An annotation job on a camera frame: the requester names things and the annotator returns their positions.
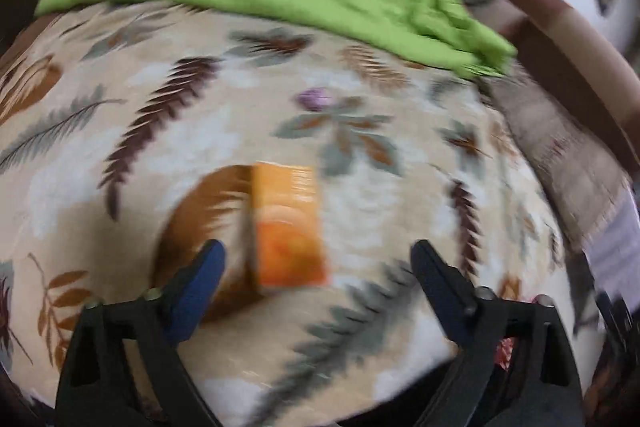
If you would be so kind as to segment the orange ointment box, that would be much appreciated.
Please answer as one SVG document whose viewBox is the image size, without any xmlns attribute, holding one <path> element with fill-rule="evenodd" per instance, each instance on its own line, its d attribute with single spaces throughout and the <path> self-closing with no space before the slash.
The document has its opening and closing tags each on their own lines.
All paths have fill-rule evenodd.
<svg viewBox="0 0 640 427">
<path fill-rule="evenodd" d="M 314 169 L 256 162 L 252 166 L 255 275 L 265 291 L 317 287 L 331 270 L 320 227 Z"/>
</svg>

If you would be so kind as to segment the striped beige pillow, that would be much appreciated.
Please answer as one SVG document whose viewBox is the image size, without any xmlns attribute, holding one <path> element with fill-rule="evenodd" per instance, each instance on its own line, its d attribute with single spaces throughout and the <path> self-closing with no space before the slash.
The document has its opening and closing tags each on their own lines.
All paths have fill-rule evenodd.
<svg viewBox="0 0 640 427">
<path fill-rule="evenodd" d="M 593 244 L 613 221 L 629 176 L 602 142 L 536 82 L 502 77 L 491 98 L 551 198 L 573 251 Z"/>
</svg>

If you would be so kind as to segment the leaf pattern beige blanket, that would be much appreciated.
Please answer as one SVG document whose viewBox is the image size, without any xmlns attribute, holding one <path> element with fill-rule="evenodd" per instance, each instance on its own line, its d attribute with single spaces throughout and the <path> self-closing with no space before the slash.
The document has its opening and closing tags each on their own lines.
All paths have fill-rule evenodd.
<svg viewBox="0 0 640 427">
<path fill-rule="evenodd" d="M 310 88 L 333 104 L 296 104 Z M 265 291 L 252 166 L 314 169 L 331 278 Z M 185 6 L 42 18 L 1 60 L 1 365 L 52 404 L 90 299 L 226 269 L 179 355 L 227 426 L 326 425 L 450 359 L 407 268 L 427 239 L 501 297 L 574 324 L 559 222 L 474 84 L 317 29 Z"/>
</svg>

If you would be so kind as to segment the brown bed headboard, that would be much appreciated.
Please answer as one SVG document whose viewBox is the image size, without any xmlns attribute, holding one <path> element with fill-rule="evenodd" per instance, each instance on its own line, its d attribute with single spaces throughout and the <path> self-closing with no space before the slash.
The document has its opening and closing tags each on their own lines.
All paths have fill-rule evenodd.
<svg viewBox="0 0 640 427">
<path fill-rule="evenodd" d="M 639 176 L 639 77 L 612 43 L 564 0 L 490 0 L 469 10 L 510 41 L 533 80 Z"/>
</svg>

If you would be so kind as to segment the purple crumpled foil ball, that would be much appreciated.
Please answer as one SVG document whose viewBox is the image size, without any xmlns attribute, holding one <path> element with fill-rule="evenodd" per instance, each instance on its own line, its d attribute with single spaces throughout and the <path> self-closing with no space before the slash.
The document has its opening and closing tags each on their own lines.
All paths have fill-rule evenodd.
<svg viewBox="0 0 640 427">
<path fill-rule="evenodd" d="M 333 104 L 333 96 L 326 88 L 315 87 L 307 89 L 294 98 L 297 105 L 311 113 L 320 113 Z"/>
</svg>

